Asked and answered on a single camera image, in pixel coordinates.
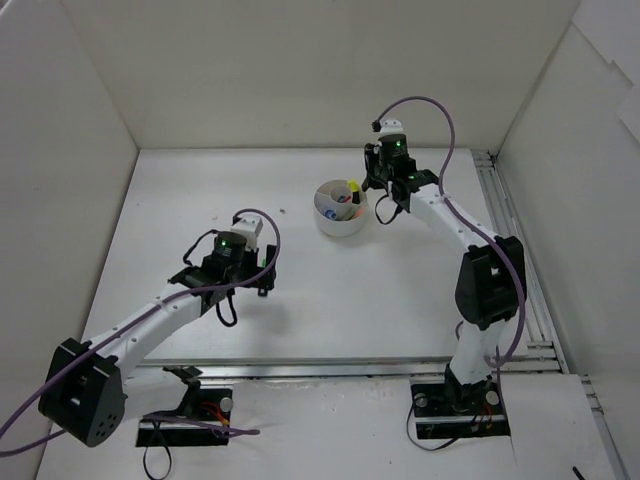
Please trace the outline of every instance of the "bolt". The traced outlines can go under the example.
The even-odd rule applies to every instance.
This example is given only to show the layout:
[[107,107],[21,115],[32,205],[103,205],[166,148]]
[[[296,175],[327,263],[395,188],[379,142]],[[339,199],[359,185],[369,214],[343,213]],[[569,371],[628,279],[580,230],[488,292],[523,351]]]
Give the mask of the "bolt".
[[424,393],[417,393],[415,397],[413,397],[413,404],[418,408],[424,408],[429,403],[429,399]]
[[493,407],[500,403],[500,397],[493,390],[489,390],[484,398],[486,398],[487,403]]
[[220,410],[223,413],[229,413],[233,408],[233,400],[230,397],[223,397],[220,400]]

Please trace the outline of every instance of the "white table surface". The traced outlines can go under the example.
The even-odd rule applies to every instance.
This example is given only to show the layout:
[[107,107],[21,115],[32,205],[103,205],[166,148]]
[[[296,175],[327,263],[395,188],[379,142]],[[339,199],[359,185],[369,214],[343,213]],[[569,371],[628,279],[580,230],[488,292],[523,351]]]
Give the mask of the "white table surface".
[[[578,377],[505,375],[503,392],[511,437],[425,452],[406,438],[408,380],[238,384],[232,425],[262,433],[227,447],[173,448],[170,478],[575,480],[574,465],[589,480],[614,478]],[[93,449],[69,435],[56,439],[38,480],[145,478],[136,429],[124,423]],[[164,473],[162,449],[150,450],[148,465]]]
[[[412,149],[436,173],[441,149]],[[410,215],[381,226],[373,215],[357,235],[331,239],[313,220],[315,189],[334,178],[362,179],[360,149],[143,150],[84,332],[116,325],[163,288],[203,232],[227,229],[232,214],[255,207],[282,232],[276,288],[268,298],[238,291],[240,317],[225,328],[214,312],[182,328],[150,356],[201,363],[425,358],[454,354],[461,320],[454,290],[461,255]],[[473,159],[456,151],[447,190],[480,222],[489,214]],[[372,204],[379,192],[370,192]],[[273,241],[265,226],[261,245]],[[209,253],[203,241],[192,259]],[[509,322],[503,351],[513,338]],[[516,351],[526,352],[525,334]]]

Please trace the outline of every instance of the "robotic arm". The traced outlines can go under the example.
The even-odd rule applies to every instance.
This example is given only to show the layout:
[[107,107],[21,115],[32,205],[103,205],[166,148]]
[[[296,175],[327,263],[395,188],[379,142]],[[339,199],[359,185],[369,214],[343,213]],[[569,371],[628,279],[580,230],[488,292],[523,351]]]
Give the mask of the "robotic arm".
[[[430,170],[418,170],[409,156],[407,137],[395,119],[379,124],[376,144],[364,148],[366,179],[363,190],[385,190],[396,207],[425,222],[462,255],[455,291],[458,310],[465,320],[456,353],[445,371],[445,392],[458,411],[477,404],[490,381],[485,357],[496,352],[501,333],[518,310],[515,285],[504,263],[485,240],[451,212],[438,188],[439,178]],[[514,265],[524,286],[522,243],[515,237],[500,238],[453,199],[448,201],[472,224],[493,239]]]
[[[204,257],[201,266],[188,266],[173,276],[164,290],[140,311],[91,340],[79,343],[68,339],[55,351],[47,381],[85,354],[92,345],[100,345],[118,331],[116,341],[97,350],[86,361],[69,371],[61,381],[44,393],[38,409],[81,442],[94,447],[104,442],[128,419],[145,414],[176,410],[200,387],[196,369],[165,369],[159,374],[132,377],[134,368],[176,330],[200,318],[225,298],[231,299],[233,288],[210,289],[212,286],[234,285],[255,277],[265,270],[258,266],[257,240],[262,219],[244,214],[234,218],[229,231],[217,233],[213,252]],[[275,261],[277,248],[267,247],[266,262]],[[275,264],[246,288],[257,288],[267,296],[274,288]],[[170,304],[162,299],[179,296]],[[148,312],[154,311],[136,328],[126,327]]]

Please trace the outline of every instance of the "pen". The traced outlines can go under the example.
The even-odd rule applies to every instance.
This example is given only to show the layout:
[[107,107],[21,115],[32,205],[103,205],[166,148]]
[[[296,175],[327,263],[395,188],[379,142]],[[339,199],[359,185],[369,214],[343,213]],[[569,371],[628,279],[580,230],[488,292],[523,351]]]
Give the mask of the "pen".
[[355,205],[360,204],[360,187],[358,187],[358,182],[356,180],[349,180],[347,183],[351,189],[351,203]]

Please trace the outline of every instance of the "white wall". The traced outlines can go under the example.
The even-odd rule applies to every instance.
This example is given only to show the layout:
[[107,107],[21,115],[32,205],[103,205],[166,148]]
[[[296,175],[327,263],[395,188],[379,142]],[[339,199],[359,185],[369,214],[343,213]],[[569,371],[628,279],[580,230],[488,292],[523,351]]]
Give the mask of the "white wall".
[[[0,422],[79,336],[137,150],[56,0],[0,12]],[[40,438],[33,408],[0,449]],[[0,459],[31,478],[40,451]]]
[[[142,148],[353,146],[429,94],[497,149],[578,0],[63,0]],[[412,144],[440,113],[398,110]]]
[[572,26],[498,162],[565,353],[640,478],[640,144],[618,115],[631,88]]

